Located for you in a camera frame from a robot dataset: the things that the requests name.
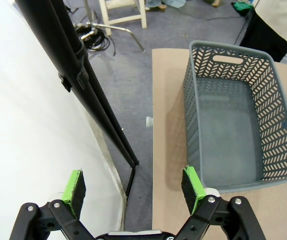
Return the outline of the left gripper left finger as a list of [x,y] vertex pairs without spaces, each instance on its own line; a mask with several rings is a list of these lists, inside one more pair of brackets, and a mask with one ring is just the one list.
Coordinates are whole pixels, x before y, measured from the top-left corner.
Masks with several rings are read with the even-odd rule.
[[80,221],[86,196],[82,170],[73,170],[61,198],[39,207],[24,203],[17,214],[9,240],[47,240],[60,231],[66,240],[96,240]]

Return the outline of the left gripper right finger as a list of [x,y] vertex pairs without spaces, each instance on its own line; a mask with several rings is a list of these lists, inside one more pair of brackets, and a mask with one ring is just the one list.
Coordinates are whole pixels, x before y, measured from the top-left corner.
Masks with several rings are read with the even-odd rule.
[[209,226],[220,226],[227,240],[265,240],[264,232],[248,201],[234,196],[229,201],[206,194],[194,167],[182,170],[181,189],[190,217],[175,240],[201,240]]

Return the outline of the grey plastic lattice basket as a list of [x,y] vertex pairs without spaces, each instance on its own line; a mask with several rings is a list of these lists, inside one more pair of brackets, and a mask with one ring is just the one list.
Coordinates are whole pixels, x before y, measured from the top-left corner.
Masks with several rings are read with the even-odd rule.
[[187,162],[204,187],[287,183],[287,98],[269,54],[192,41],[183,92]]

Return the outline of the white backdrop sheet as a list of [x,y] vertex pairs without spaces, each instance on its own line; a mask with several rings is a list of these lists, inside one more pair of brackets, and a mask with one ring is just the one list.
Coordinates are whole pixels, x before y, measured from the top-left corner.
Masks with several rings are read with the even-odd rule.
[[124,226],[125,195],[102,130],[58,72],[26,21],[0,0],[0,240],[26,202],[60,197],[81,169],[81,222],[94,235]]

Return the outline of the black backdrop stand poles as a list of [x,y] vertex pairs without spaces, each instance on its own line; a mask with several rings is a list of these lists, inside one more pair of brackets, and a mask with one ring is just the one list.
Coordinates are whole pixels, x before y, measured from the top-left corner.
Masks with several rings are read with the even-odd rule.
[[131,148],[89,62],[63,0],[14,0],[58,70],[61,83],[73,92],[131,167],[125,194],[130,194],[139,161]]

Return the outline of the black cloth drape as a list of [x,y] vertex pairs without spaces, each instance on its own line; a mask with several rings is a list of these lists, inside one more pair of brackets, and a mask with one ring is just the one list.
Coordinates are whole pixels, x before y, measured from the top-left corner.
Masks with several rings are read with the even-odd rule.
[[255,11],[239,46],[266,52],[275,62],[280,62],[287,54],[287,41],[268,26]]

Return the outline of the chrome light stand leg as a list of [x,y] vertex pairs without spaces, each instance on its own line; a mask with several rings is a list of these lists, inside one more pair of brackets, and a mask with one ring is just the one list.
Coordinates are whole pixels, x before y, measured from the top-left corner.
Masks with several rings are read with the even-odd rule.
[[[88,22],[85,24],[85,27],[89,27],[90,31],[88,33],[85,33],[84,35],[82,35],[80,37],[80,39],[86,40],[88,38],[90,38],[91,35],[94,35],[95,32],[97,31],[97,29],[103,28],[105,29],[105,27],[108,27],[107,25],[101,24],[101,23],[97,23],[95,22],[95,11],[92,10],[89,6],[88,0],[82,0],[86,13],[87,13],[87,17],[88,17]],[[142,52],[145,51],[144,47],[142,46],[142,44],[140,43],[140,41],[138,40],[138,38],[135,36],[135,34],[128,28],[124,28],[124,27],[119,27],[119,26],[110,26],[109,28],[111,28],[111,30],[117,30],[117,31],[123,31],[126,32],[128,34],[131,35],[131,37],[133,38],[133,40],[137,43],[137,45],[139,46],[139,48],[141,49]]]

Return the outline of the white wooden stool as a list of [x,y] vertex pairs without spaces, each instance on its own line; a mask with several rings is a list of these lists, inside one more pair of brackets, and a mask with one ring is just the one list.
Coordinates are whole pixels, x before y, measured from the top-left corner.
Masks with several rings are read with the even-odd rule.
[[[105,27],[105,32],[108,36],[112,35],[110,27],[114,26],[115,24],[140,20],[141,27],[143,29],[146,29],[148,27],[145,0],[99,0],[99,5],[103,23],[105,26],[107,26]],[[138,8],[139,14],[124,16],[116,19],[109,19],[108,10],[120,9],[131,6],[136,6]]]

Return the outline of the person in blue jeans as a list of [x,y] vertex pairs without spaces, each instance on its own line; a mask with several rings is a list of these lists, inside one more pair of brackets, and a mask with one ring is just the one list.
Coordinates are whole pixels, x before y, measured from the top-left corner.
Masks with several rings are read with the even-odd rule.
[[145,0],[145,10],[163,11],[167,7],[181,8],[186,4],[187,0]]

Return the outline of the bright green cloth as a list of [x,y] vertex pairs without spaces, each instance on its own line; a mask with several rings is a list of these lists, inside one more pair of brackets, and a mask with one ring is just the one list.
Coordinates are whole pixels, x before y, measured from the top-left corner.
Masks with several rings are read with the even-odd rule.
[[231,3],[231,6],[237,12],[249,11],[253,8],[253,4],[248,0],[237,0]]

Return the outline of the cream fabric panel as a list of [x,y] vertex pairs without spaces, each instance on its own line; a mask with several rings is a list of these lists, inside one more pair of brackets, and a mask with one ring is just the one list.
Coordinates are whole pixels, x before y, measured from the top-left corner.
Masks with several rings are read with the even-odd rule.
[[256,14],[287,41],[287,0],[253,0]]

